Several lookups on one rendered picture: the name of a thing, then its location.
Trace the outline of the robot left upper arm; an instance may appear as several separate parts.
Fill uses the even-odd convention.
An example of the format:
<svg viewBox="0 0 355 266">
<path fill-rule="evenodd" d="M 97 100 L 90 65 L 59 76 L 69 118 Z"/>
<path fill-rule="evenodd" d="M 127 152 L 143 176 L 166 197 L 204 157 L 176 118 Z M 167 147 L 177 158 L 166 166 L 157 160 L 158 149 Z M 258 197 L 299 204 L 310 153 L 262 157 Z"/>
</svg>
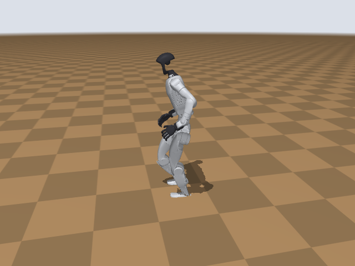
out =
<svg viewBox="0 0 355 266">
<path fill-rule="evenodd" d="M 191 99 L 193 101 L 193 108 L 196 107 L 197 101 L 195 97 L 187 90 L 179 78 L 173 78 L 169 83 L 171 88 L 177 91 L 181 97 L 186 98 L 186 100 Z"/>
</svg>

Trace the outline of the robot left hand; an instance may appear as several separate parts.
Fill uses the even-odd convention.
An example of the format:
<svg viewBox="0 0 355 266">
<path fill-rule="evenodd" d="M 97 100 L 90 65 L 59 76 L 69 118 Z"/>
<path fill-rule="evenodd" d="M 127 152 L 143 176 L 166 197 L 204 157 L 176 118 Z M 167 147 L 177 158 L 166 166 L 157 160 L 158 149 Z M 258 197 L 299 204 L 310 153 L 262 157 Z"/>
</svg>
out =
<svg viewBox="0 0 355 266">
<path fill-rule="evenodd" d="M 167 139 L 168 139 L 170 136 L 172 136 L 172 135 L 175 133 L 176 130 L 177 130 L 177 131 L 181 130 L 181 129 L 183 128 L 183 126 L 180 127 L 180 128 L 177 128 L 176 123 L 174 123 L 174 125 L 165 125 L 163 128 L 166 128 L 166 129 L 164 129 L 164 130 L 161 131 L 162 137 L 165 139 L 165 141 L 167 141 Z M 163 133 L 163 132 L 164 132 L 164 133 Z M 166 133 L 167 133 L 167 134 L 166 134 Z M 166 136 L 167 136 L 167 137 L 166 137 Z M 166 137 L 166 138 L 165 138 L 165 137 Z"/>
</svg>

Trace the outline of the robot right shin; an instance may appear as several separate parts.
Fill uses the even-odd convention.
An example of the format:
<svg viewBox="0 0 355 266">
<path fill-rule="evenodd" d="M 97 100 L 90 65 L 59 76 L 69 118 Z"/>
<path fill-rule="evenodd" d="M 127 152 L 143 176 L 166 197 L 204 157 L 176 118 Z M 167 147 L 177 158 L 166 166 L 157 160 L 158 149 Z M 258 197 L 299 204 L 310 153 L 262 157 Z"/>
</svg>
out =
<svg viewBox="0 0 355 266">
<path fill-rule="evenodd" d="M 158 161 L 156 161 L 156 162 L 159 164 Z M 162 166 L 162 165 L 159 164 L 159 166 L 161 166 L 167 173 L 169 173 L 169 174 L 172 175 L 172 173 L 171 173 L 171 171 L 170 171 L 170 169 L 171 169 L 171 167 L 170 167 L 170 162 L 169 162 L 167 165 L 164 165 L 164 166 Z"/>
</svg>

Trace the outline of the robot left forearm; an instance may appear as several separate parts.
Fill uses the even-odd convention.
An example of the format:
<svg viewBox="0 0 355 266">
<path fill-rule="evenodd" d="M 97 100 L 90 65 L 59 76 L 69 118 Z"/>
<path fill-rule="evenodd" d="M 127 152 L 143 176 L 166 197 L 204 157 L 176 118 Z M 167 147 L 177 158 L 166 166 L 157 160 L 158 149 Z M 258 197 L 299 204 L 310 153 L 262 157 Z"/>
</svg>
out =
<svg viewBox="0 0 355 266">
<path fill-rule="evenodd" d="M 180 128 L 182 126 L 185 127 L 186 125 L 189 124 L 189 120 L 194 113 L 192 110 L 193 104 L 194 103 L 191 99 L 186 100 L 184 114 L 183 114 L 182 118 L 180 119 L 180 121 L 178 121 L 176 123 L 177 128 Z"/>
</svg>

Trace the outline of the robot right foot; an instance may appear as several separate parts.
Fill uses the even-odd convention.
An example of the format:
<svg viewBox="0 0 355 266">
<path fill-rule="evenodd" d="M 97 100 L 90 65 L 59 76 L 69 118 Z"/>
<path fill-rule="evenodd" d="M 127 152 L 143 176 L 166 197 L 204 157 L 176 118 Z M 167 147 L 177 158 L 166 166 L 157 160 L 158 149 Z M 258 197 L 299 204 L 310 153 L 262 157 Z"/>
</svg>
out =
<svg viewBox="0 0 355 266">
<path fill-rule="evenodd" d="M 186 178 L 186 179 L 187 179 L 187 178 Z M 187 179 L 187 183 L 189 183 L 188 179 Z M 172 180 L 167 180 L 167 184 L 169 184 L 169 185 L 177 185 L 174 179 L 172 179 Z"/>
</svg>

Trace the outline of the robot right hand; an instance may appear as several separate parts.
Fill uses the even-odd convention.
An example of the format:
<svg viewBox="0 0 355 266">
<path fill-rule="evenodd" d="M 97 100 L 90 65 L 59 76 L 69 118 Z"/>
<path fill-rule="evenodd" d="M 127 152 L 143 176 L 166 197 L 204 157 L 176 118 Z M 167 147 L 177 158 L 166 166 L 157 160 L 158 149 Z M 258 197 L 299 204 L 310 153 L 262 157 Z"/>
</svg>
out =
<svg viewBox="0 0 355 266">
<path fill-rule="evenodd" d="M 161 115 L 161 117 L 158 119 L 158 125 L 162 127 L 162 123 L 166 121 L 169 117 L 173 117 L 172 114 L 175 112 L 174 109 L 169 111 L 169 113 L 166 113 L 164 115 Z"/>
</svg>

